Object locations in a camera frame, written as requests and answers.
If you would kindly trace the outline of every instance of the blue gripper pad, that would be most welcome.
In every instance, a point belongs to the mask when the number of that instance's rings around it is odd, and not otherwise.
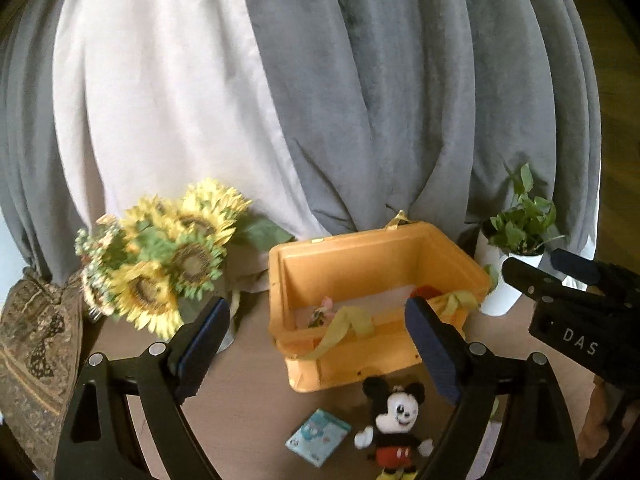
[[[213,298],[193,323],[184,325],[170,345],[175,352],[169,368],[178,379],[175,400],[182,404],[193,397],[209,370],[212,359],[220,348],[231,320],[228,303]]]
[[[455,327],[440,321],[423,298],[410,298],[404,324],[429,371],[438,393],[457,405],[462,391],[459,374],[468,362],[466,343]]]

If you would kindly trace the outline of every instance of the potted plant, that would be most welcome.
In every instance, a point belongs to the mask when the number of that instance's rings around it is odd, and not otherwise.
[[[493,290],[482,302],[480,311],[489,316],[506,314],[521,292],[502,278],[502,264],[510,256],[537,267],[545,251],[545,244],[561,238],[556,229],[556,206],[541,196],[530,197],[533,176],[529,164],[517,172],[506,165],[513,186],[513,205],[482,222],[476,262],[486,270],[494,282]]]

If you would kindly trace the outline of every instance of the metal screw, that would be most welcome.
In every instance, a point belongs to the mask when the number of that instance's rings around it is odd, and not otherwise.
[[[151,355],[160,355],[162,352],[164,352],[164,350],[166,350],[166,345],[161,342],[153,343],[149,347],[149,353]]]
[[[97,366],[102,362],[102,354],[92,354],[89,357],[89,364],[91,366]]]
[[[546,361],[548,360],[546,358],[546,355],[544,355],[541,352],[533,352],[533,362],[535,362],[535,364],[539,364],[539,365],[546,365]]]
[[[484,355],[484,353],[486,352],[486,346],[484,346],[482,343],[474,341],[469,345],[469,351],[473,355]]]

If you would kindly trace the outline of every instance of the floor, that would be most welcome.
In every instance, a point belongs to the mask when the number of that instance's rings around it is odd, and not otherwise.
[[[640,272],[640,52],[606,0],[574,0],[600,91],[599,259]]]
[[[285,448],[285,441],[317,408],[324,408],[360,431],[369,424],[367,400],[359,384],[312,394],[298,394],[289,387],[284,360],[266,329],[269,305],[266,293],[253,295],[238,330],[238,339],[214,361],[196,397],[183,411],[191,428],[220,476],[225,480],[306,480],[326,478],[373,479],[378,469],[366,451],[353,446],[353,433],[322,466],[315,468]],[[526,358],[543,351],[558,377],[570,410],[574,431],[580,430],[593,386],[593,375],[567,357],[529,335],[533,304],[522,298],[505,316],[489,318],[480,313],[465,325],[469,340],[484,342],[495,354]],[[155,338],[136,332],[130,323],[108,319],[95,345],[110,359],[135,356]],[[415,433],[436,442],[446,428],[452,407],[434,389],[422,365],[390,376],[390,382],[419,380],[427,400],[420,411]],[[153,443],[137,398],[130,399],[134,425],[150,472],[168,478]]]

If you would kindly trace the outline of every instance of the yellow plastic basket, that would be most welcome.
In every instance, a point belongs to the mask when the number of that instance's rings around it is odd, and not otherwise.
[[[349,334],[315,361],[300,360],[324,337],[327,328],[297,328],[295,310],[320,305],[322,298],[354,300],[407,285],[431,285],[446,294],[470,291],[481,302],[489,276],[435,226],[423,222],[294,242],[270,252],[269,330],[283,354],[289,383],[312,392],[388,374],[420,362],[404,326],[404,304],[389,305],[372,317],[374,333]],[[440,312],[446,298],[430,300]],[[458,309],[450,322],[462,332],[468,311]]]

